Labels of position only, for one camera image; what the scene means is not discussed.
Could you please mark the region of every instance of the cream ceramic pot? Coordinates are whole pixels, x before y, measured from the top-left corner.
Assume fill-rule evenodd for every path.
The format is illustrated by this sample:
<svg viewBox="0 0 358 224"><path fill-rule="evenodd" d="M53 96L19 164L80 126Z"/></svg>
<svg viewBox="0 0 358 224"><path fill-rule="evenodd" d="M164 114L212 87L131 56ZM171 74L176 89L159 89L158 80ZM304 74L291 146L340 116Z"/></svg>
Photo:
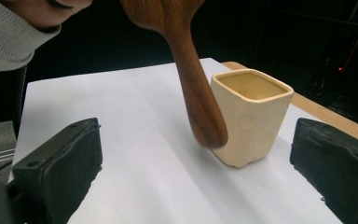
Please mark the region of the cream ceramic pot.
<svg viewBox="0 0 358 224"><path fill-rule="evenodd" d="M227 144L212 149L213 154L235 167L269 154L293 89L254 69L215 74L211 87L228 130Z"/></svg>

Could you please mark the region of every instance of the wooden handle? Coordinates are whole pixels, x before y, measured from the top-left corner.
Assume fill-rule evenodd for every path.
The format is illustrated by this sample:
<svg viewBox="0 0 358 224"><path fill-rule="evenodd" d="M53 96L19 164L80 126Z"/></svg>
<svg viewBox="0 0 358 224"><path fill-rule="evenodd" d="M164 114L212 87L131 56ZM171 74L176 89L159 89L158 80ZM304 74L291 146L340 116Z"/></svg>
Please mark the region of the wooden handle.
<svg viewBox="0 0 358 224"><path fill-rule="evenodd" d="M179 30L168 32L166 38L176 62L191 129L201 145L222 147L228 139L225 121L203 72L189 27Z"/></svg>

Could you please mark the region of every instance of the human hand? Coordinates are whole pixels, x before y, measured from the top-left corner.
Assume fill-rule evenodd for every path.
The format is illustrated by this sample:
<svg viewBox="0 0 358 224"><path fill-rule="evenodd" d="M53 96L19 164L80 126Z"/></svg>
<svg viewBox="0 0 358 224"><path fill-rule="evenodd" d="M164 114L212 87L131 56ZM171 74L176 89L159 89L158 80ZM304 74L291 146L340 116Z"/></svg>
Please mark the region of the human hand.
<svg viewBox="0 0 358 224"><path fill-rule="evenodd" d="M28 21L38 30L55 27L80 10L89 7L92 0L0 0L0 3Z"/></svg>

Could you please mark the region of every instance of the wooden spatula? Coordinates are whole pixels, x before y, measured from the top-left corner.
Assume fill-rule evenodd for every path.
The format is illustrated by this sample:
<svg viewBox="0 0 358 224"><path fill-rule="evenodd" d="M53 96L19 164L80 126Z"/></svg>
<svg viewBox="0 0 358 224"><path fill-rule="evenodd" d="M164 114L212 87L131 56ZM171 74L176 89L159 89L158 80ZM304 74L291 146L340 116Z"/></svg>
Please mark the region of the wooden spatula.
<svg viewBox="0 0 358 224"><path fill-rule="evenodd" d="M227 142L227 128L194 48L190 24L204 0L120 0L130 20L162 34L180 76L193 134L208 148Z"/></svg>

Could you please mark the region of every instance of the wooden table edge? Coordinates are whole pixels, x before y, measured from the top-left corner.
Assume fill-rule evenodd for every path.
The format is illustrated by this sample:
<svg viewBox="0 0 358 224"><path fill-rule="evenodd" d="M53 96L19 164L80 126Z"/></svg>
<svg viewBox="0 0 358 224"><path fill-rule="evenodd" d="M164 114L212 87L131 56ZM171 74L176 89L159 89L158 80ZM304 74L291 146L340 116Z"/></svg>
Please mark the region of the wooden table edge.
<svg viewBox="0 0 358 224"><path fill-rule="evenodd" d="M246 68L244 65L235 62L224 62L222 65L231 70ZM315 118L320 119L321 121L328 123L342 132L358 139L358 123L353 122L352 120L347 119L296 92L292 98L291 104L306 111Z"/></svg>

